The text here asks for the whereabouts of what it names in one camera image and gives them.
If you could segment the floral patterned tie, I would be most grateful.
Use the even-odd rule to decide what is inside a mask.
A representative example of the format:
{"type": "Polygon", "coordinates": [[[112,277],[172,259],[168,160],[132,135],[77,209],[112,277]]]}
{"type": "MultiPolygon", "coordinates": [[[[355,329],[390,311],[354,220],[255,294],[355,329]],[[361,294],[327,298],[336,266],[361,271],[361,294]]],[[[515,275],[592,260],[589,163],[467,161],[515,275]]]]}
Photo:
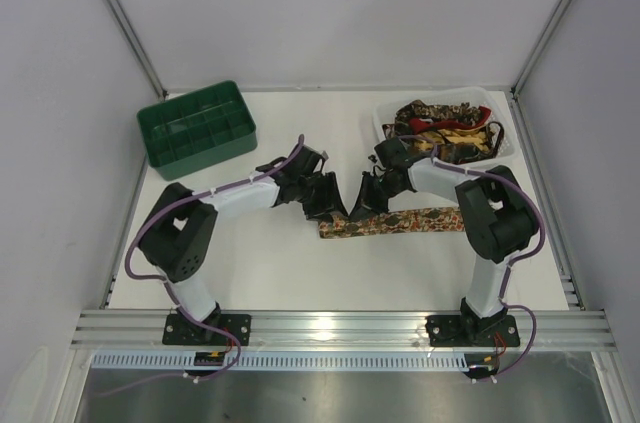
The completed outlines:
{"type": "Polygon", "coordinates": [[[332,222],[318,224],[321,239],[464,231],[463,218],[457,207],[393,211],[361,221],[334,217],[332,222]]]}

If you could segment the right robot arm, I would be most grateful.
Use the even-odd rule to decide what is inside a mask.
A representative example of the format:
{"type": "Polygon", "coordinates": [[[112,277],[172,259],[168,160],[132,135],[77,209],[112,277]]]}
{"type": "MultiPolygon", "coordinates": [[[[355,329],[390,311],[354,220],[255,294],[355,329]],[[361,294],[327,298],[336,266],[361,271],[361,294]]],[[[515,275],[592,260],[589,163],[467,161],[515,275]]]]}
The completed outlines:
{"type": "Polygon", "coordinates": [[[437,156],[437,147],[411,150],[408,137],[396,137],[375,148],[381,174],[362,175],[350,219],[360,221],[389,211],[389,200],[411,191],[437,195],[455,202],[467,241],[476,259],[470,289],[460,313],[451,323],[427,323],[431,344],[485,343],[505,323],[504,302],[512,267],[530,254],[534,236],[545,241],[544,223],[531,198],[521,189],[509,167],[486,171],[452,165],[437,156]]]}

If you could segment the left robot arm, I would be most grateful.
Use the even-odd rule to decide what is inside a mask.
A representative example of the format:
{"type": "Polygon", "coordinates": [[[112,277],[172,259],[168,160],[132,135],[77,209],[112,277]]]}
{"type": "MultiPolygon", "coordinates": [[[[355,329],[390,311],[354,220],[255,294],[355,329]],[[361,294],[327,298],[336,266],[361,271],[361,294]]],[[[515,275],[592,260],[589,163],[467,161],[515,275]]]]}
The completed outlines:
{"type": "Polygon", "coordinates": [[[201,278],[214,228],[236,217],[292,202],[309,221],[345,217],[337,177],[325,172],[327,156],[298,143],[286,157],[258,166],[245,179],[197,193],[180,183],[161,193],[125,256],[137,281],[160,282],[191,324],[219,324],[220,306],[201,278]]]}

